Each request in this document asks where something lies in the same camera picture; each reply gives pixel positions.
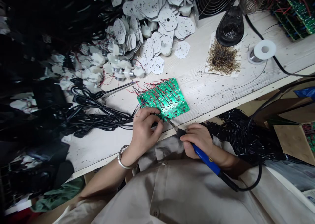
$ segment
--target silver bangle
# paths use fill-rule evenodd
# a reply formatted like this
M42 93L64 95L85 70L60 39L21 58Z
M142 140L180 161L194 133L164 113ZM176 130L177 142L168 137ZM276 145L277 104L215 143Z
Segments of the silver bangle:
M128 147L128 146L129 146L129 145L124 145L124 146L121 148L121 150L119 151L118 156L117 156L118 163L119 163L123 168L125 168L125 169L127 169L127 170L132 169L133 167L127 167L127 166L125 166L125 165L123 165L123 164L121 163L121 157L122 157L121 152L122 152L122 150L123 150L124 148L126 148L126 147Z

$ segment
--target wooden table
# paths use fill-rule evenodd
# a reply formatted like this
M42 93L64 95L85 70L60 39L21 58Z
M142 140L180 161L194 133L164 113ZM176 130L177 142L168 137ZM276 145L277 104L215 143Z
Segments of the wooden table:
M175 38L171 55L162 56L165 59L164 72L160 75L150 73L143 79L137 79L142 85L143 82L176 78L190 108L188 112L172 120L180 128L185 128L194 122L203 122L300 78L282 73L273 59L267 62L266 67L265 64L252 65L248 62L248 51L251 51L260 39L249 28L246 20L244 24L247 36L242 44L242 65L239 76L231 78L205 73L211 32L217 28L223 15L224 13L221 13L199 21L195 33L185 39L191 46L187 58L178 59L174 55L179 42ZM277 25L268 29L276 24L275 18L269 13L258 12L250 15L249 18L265 39L270 39L276 44L276 57L287 71L306 75L315 72L315 35L293 43ZM103 85L102 89L107 91L117 86L117 81L113 80L110 85ZM135 94L123 90L106 98L106 104L132 113L138 101ZM164 123L164 127L165 132L160 140L175 134L168 123ZM113 160L120 148L130 143L131 137L132 131L121 128L112 132L93 129L82 139L72 136L67 156L75 170L71 179Z

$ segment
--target person's left hand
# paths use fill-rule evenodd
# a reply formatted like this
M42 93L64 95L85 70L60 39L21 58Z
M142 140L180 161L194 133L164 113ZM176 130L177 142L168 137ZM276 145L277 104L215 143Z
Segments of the person's left hand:
M153 113L160 114L161 112L157 108L145 107L134 116L131 143L121 158L121 162L125 166L137 161L160 138L164 128L163 120ZM152 130L151 126L154 122L157 122L157 127Z

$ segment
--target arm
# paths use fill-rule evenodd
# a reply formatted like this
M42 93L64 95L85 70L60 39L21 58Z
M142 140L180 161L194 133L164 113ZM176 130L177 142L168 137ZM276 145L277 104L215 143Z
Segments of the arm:
M239 175L251 168L251 165L244 160L215 146L208 129L201 124L194 123L188 126L187 134L183 135L180 140L184 142L184 149L188 157L199 158L190 143L192 142L233 179L237 179Z
M140 109L134 117L133 136L130 145L123 152L121 163L125 166L135 166L138 159L158 141L163 130L163 120L152 113L159 114L156 108ZM154 130L151 126L157 122ZM109 195L116 191L129 170L124 169L117 159L104 166L86 185L80 194L80 199Z

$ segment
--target hand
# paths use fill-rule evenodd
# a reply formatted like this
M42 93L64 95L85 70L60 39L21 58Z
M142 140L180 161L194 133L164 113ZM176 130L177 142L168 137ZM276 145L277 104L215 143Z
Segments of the hand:
M213 147L216 147L213 145L213 141L208 129L197 123L188 126L187 134L181 136L180 140L184 142L186 155L194 159L199 158L199 156L195 153L191 142L204 151L208 157L211 157Z
M131 143L124 151L121 162L129 166L137 161L146 151L160 138L164 125L163 120L155 114L160 114L160 110L152 107L140 109L134 117ZM155 130L151 129L154 122L157 122Z

